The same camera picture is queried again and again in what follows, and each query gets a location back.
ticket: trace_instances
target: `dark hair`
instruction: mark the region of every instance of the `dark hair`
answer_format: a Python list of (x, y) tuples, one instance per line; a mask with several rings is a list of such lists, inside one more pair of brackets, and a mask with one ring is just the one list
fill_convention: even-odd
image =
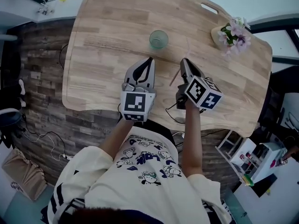
[(72, 215), (63, 214), (58, 224), (146, 224), (140, 217), (129, 216), (123, 210), (112, 208), (82, 208)]

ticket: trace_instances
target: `white t-shirt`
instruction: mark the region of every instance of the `white t-shirt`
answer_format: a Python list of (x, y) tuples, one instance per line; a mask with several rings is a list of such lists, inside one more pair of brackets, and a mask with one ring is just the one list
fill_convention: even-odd
[(164, 136), (133, 127), (113, 160), (98, 147), (76, 154), (62, 171), (48, 206), (48, 219), (62, 203), (83, 198), (85, 207), (135, 210), (162, 223), (210, 223), (202, 204), (222, 223), (231, 221), (220, 202), (220, 183), (203, 175), (186, 178), (178, 152)]

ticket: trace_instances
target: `flower pot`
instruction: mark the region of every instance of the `flower pot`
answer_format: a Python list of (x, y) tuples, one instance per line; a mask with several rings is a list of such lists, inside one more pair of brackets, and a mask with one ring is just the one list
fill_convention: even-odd
[(216, 27), (216, 28), (213, 28), (211, 30), (211, 37), (214, 41), (214, 43), (216, 44), (216, 46), (220, 49), (220, 50), (225, 50), (227, 48), (226, 45), (224, 45), (223, 42), (220, 42), (219, 41), (219, 34), (218, 32), (223, 28), (224, 26), (221, 26), (221, 27)]

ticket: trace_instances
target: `fabric bag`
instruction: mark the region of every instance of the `fabric bag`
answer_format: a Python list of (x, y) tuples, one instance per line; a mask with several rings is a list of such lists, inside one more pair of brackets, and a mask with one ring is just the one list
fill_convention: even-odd
[(11, 179), (11, 187), (35, 201), (47, 187), (43, 170), (25, 158), (15, 148), (2, 164), (2, 169)]

